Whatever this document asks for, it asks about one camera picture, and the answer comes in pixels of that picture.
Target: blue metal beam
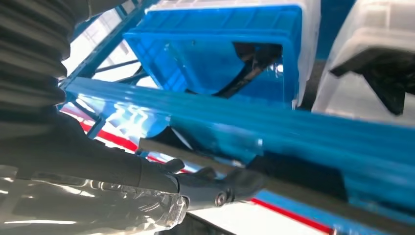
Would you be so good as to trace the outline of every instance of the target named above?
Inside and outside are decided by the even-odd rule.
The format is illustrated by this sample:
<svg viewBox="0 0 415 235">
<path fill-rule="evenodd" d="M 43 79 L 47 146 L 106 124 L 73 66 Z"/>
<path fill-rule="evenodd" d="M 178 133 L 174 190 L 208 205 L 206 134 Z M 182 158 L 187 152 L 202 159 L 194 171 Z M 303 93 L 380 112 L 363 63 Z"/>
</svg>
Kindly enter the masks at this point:
<svg viewBox="0 0 415 235">
<path fill-rule="evenodd" d="M 81 35 L 85 31 L 85 29 L 87 29 L 99 17 L 100 17 L 100 15 L 96 15 L 96 16 L 92 17 L 91 19 L 89 19 L 88 21 L 85 21 L 83 23 L 78 24 L 78 26 L 75 29 L 75 32 L 73 33 L 71 42 L 73 40 L 75 40 L 77 37 L 79 37 L 79 35 Z"/>
<path fill-rule="evenodd" d="M 91 139 L 94 139 L 98 133 L 101 131 L 102 127 L 105 125 L 105 120 L 100 118 L 95 122 L 95 124 L 92 126 L 92 128 L 87 133 L 87 136 Z"/>
<path fill-rule="evenodd" d="M 113 50 L 123 40 L 123 33 L 136 26 L 144 10 L 157 0 L 143 1 L 139 8 L 134 9 L 96 48 L 92 53 L 73 71 L 73 73 L 62 82 L 61 88 L 64 89 L 76 77 L 92 77 L 100 64 L 113 52 Z"/>
<path fill-rule="evenodd" d="M 148 74 L 145 71 L 141 71 L 131 77 L 126 77 L 123 78 L 121 80 L 118 80 L 118 83 L 124 83 L 124 84 L 131 84 L 131 85 L 135 85 L 134 83 L 137 83 L 138 81 L 140 81 L 140 79 L 147 77 Z"/>
<path fill-rule="evenodd" d="M 102 107 L 105 100 L 108 107 L 113 107 L 107 110 L 110 113 L 106 115 L 116 108 L 123 111 L 120 113 L 126 119 L 142 115 L 146 119 L 158 117 L 159 120 L 168 120 L 172 127 L 187 131 L 186 134 L 192 137 L 198 135 L 213 140 L 201 144 L 220 145 L 233 151 L 232 156 L 237 160 L 247 150 L 258 154 L 264 151 L 293 154 L 339 170 L 345 178 L 348 193 L 371 193 L 370 201 L 381 200 L 405 205 L 411 210 L 415 208 L 412 193 L 415 189 L 412 180 L 415 178 L 415 130 L 412 128 L 85 78 L 76 79 L 66 91 L 83 94 L 90 106 L 97 105 L 96 109 Z M 377 226 L 365 225 L 367 221 L 355 220 L 358 213 L 333 211 L 338 203 L 333 203 L 332 207 L 324 206 L 326 201 L 318 207 L 308 206 L 305 199 L 290 194 L 295 190 L 276 189 L 261 192 L 258 198 L 327 226 L 339 226 L 341 233 L 385 234 L 376 230 Z M 349 203 L 355 206 L 413 224 L 413 218 L 404 217 L 399 210 L 386 211 L 376 203 L 359 205 L 355 202 L 360 200 L 359 197 L 351 199 Z"/>
<path fill-rule="evenodd" d="M 117 6 L 117 7 L 115 8 L 115 10 L 117 11 L 117 13 L 118 13 L 119 17 L 120 17 L 122 20 L 124 20 L 124 19 L 127 17 L 127 15 L 128 15 L 127 11 L 125 11 L 125 9 L 124 9 L 124 7 L 123 7 L 122 5 Z"/>
</svg>

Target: window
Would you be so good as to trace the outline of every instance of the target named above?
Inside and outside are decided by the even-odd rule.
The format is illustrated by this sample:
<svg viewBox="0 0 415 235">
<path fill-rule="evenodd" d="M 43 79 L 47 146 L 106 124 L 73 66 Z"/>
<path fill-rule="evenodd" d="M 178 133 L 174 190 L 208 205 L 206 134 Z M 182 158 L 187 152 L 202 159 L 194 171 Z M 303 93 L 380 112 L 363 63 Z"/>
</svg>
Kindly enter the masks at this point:
<svg viewBox="0 0 415 235">
<path fill-rule="evenodd" d="M 121 22 L 118 13 L 112 9 L 103 13 L 79 37 L 70 44 L 70 57 L 63 62 L 71 74 L 95 47 Z"/>
</svg>

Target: metal rod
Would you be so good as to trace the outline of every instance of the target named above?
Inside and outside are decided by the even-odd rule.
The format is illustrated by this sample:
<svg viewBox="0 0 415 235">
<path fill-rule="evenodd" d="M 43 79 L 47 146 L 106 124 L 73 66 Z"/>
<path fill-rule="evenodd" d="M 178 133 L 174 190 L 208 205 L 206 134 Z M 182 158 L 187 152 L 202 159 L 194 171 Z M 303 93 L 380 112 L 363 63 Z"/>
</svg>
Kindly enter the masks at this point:
<svg viewBox="0 0 415 235">
<path fill-rule="evenodd" d="M 116 64 L 116 65 L 110 65 L 110 66 L 107 66 L 107 67 L 96 69 L 95 73 L 104 72 L 104 71 L 108 71 L 108 70 L 113 70 L 113 69 L 116 69 L 116 68 L 119 68 L 119 67 L 135 64 L 135 63 L 138 63 L 138 62 L 139 62 L 138 60 L 131 60 L 131 61 L 127 61 L 127 62 L 124 62 L 124 63 Z"/>
</svg>

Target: blue metal frame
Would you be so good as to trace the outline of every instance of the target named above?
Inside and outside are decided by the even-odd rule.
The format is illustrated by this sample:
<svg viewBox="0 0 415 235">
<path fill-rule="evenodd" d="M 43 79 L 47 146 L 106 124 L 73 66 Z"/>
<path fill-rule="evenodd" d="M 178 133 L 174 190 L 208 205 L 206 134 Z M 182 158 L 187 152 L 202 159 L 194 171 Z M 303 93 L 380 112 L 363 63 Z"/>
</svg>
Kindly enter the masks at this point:
<svg viewBox="0 0 415 235">
<path fill-rule="evenodd" d="M 72 82 L 67 87 L 67 92 L 83 94 L 83 100 L 92 108 L 103 100 L 108 106 L 116 104 L 119 109 L 124 110 L 124 117 L 134 115 L 127 112 L 146 112 L 147 119 L 165 118 L 173 127 L 176 127 L 174 125 L 179 120 L 181 125 L 188 123 L 192 126 L 204 126 L 202 133 L 210 134 L 209 130 L 220 133 L 221 136 L 218 135 L 217 138 L 228 147 L 245 150 L 252 143 L 257 143 L 258 150 L 262 151 L 295 151 L 297 156 L 306 160 L 339 169 L 345 177 L 361 175 L 360 184 L 388 199 L 393 200 L 392 197 L 397 196 L 397 199 L 408 204 L 413 200 L 410 192 L 415 188 L 412 181 L 415 178 L 415 162 L 411 151 L 414 129 L 301 111 L 269 109 L 203 95 L 111 84 L 85 78 Z M 377 147 L 368 145 L 369 142 L 377 143 Z M 347 185 L 350 190 L 355 186 Z M 392 192 L 383 187 L 396 190 Z M 385 234 L 283 195 L 262 192 L 258 197 L 274 205 L 283 205 L 287 210 L 330 227 L 340 226 L 340 232 Z M 370 206 L 382 212 L 380 206 Z M 413 223 L 401 215 L 397 215 L 396 219 Z"/>
<path fill-rule="evenodd" d="M 134 9 L 96 48 L 91 54 L 73 71 L 73 73 L 61 84 L 65 87 L 76 77 L 92 77 L 96 69 L 122 42 L 123 33 L 138 24 L 144 15 L 144 9 L 156 1 L 143 1 L 143 4 Z"/>
</svg>

